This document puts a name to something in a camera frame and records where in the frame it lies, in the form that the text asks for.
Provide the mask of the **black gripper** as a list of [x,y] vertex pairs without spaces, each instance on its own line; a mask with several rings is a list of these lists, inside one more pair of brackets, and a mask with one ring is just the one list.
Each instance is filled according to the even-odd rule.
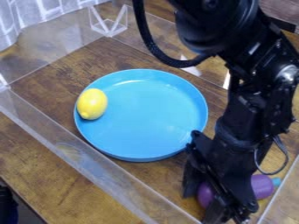
[[239,150],[219,135],[209,139],[195,130],[185,153],[181,196],[192,197],[203,182],[215,192],[201,223],[224,224],[233,220],[236,224],[248,224],[250,215],[259,209],[251,186],[251,176],[256,170],[254,151]]

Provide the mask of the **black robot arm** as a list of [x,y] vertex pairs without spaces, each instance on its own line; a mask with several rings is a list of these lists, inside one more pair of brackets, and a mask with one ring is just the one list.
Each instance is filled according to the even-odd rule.
[[203,224],[248,224],[258,211],[251,176],[295,121],[299,52],[259,8],[258,0],[169,0],[185,46],[225,62],[228,106],[215,135],[191,133],[183,194],[201,183],[215,192]]

